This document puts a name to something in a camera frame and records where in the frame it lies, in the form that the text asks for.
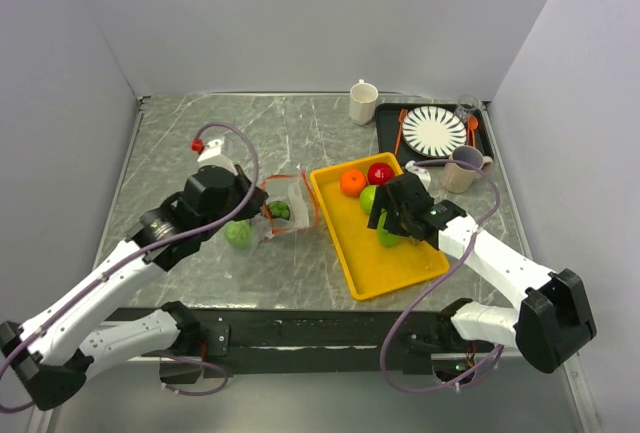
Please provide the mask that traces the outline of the red toy apple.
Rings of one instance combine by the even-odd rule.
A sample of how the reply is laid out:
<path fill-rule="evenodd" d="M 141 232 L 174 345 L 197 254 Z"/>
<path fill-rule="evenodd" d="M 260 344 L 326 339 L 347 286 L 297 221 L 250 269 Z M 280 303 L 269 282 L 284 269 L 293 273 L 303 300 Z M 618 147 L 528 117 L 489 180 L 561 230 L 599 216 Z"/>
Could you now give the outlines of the red toy apple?
<path fill-rule="evenodd" d="M 367 170 L 367 179 L 370 185 L 384 185 L 394 177 L 395 172 L 387 163 L 376 162 Z"/>

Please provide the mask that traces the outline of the green toy starfruit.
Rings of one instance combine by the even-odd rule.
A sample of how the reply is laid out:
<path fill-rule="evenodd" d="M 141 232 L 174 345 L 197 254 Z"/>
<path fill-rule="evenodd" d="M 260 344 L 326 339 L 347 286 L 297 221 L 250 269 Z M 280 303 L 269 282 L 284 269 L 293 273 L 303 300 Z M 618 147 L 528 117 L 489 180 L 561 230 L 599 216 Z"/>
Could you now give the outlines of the green toy starfruit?
<path fill-rule="evenodd" d="M 390 233 L 385 227 L 385 221 L 387 218 L 387 213 L 385 210 L 380 214 L 377 227 L 376 227 L 376 235 L 379 243 L 386 248 L 392 248 L 399 245 L 402 241 L 402 237 L 393 233 Z"/>

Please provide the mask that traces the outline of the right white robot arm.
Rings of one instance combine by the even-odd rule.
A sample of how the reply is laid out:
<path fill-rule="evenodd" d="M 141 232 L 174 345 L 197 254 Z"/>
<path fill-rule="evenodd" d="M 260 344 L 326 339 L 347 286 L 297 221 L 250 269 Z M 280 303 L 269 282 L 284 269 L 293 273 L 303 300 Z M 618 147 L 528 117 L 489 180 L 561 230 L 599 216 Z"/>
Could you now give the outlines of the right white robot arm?
<path fill-rule="evenodd" d="M 459 299 L 439 315 L 439 343 L 460 351 L 470 341 L 517 349 L 531 366 L 552 373 L 597 334 L 580 276 L 554 272 L 480 227 L 451 201 L 436 202 L 414 173 L 378 187 L 369 227 L 424 241 L 456 258 L 495 287 L 508 307 Z"/>

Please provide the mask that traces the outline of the bumpy green toy fruit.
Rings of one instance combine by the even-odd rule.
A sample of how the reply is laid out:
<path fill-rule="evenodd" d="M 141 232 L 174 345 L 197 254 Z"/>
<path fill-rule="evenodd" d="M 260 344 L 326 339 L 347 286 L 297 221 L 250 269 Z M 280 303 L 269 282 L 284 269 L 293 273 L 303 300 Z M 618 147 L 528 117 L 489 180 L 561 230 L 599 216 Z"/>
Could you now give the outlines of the bumpy green toy fruit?
<path fill-rule="evenodd" d="M 253 226 L 250 220 L 230 221 L 225 226 L 228 243 L 240 250 L 247 250 L 253 242 Z"/>

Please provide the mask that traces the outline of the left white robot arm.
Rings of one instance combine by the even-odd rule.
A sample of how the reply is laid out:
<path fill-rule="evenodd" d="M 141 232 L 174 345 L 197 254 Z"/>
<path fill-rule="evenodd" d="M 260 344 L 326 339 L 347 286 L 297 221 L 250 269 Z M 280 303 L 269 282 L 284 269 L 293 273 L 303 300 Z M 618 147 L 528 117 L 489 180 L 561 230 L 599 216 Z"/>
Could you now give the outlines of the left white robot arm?
<path fill-rule="evenodd" d="M 145 212 L 112 253 L 63 298 L 35 317 L 1 325 L 3 370 L 12 369 L 46 411 L 73 397 L 97 374 L 132 357 L 197 351 L 195 315 L 169 302 L 138 321 L 100 331 L 125 299 L 197 253 L 227 222 L 256 216 L 266 200 L 256 176 L 239 165 L 204 166 L 183 188 Z"/>

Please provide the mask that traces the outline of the orange toy tangerine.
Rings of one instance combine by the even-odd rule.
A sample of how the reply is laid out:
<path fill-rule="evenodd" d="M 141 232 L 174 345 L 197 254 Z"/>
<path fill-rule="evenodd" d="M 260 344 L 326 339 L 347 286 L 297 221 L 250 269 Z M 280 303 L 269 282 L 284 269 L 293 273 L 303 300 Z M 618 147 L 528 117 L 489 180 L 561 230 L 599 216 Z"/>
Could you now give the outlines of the orange toy tangerine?
<path fill-rule="evenodd" d="M 358 197 L 368 186 L 366 175 L 358 169 L 345 171 L 340 178 L 340 190 L 348 197 Z"/>

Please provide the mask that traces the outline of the green toy apple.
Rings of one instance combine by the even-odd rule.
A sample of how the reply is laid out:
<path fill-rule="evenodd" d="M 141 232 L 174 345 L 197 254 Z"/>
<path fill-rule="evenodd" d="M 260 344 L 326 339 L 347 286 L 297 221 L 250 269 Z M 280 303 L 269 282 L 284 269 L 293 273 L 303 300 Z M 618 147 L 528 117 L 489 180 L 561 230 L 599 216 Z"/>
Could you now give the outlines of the green toy apple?
<path fill-rule="evenodd" d="M 366 186 L 359 195 L 359 203 L 366 215 L 370 215 L 377 191 L 376 185 Z"/>

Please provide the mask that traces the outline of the dark purple toy plum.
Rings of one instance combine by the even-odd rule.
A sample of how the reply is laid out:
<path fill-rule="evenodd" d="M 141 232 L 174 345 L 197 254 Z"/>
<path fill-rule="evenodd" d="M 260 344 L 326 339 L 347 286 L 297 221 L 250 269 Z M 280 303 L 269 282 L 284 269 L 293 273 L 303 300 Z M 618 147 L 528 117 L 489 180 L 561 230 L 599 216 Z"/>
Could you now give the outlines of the dark purple toy plum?
<path fill-rule="evenodd" d="M 288 221 L 291 217 L 291 210 L 285 201 L 276 200 L 268 204 L 272 218 Z"/>

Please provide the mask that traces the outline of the clear zip top bag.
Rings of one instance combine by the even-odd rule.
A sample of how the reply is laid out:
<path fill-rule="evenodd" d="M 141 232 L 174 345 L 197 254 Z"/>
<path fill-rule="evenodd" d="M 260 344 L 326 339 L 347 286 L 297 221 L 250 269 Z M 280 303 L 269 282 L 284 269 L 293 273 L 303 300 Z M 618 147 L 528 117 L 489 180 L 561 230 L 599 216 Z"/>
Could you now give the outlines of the clear zip top bag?
<path fill-rule="evenodd" d="M 260 188 L 268 197 L 259 213 L 251 219 L 230 221 L 223 229 L 227 243 L 237 252 L 253 253 L 261 242 L 318 225 L 320 206 L 305 169 L 268 176 Z"/>

